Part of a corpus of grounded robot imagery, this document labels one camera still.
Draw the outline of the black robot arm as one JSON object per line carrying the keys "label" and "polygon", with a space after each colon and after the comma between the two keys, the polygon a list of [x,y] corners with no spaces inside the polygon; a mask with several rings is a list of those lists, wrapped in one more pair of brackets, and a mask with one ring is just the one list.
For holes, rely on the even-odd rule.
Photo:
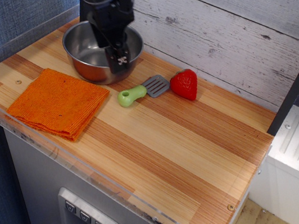
{"label": "black robot arm", "polygon": [[129,67],[131,59],[126,43],[126,28],[134,21],[134,0],[80,0],[91,24],[98,46],[105,49],[111,73]]}

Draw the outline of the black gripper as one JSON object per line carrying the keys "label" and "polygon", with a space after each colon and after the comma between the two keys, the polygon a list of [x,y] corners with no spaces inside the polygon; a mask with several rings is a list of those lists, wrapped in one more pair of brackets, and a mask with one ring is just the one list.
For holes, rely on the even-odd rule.
{"label": "black gripper", "polygon": [[134,20],[134,0],[85,0],[92,6],[89,21],[98,47],[105,55],[112,74],[125,72],[131,54],[125,46],[126,27]]}

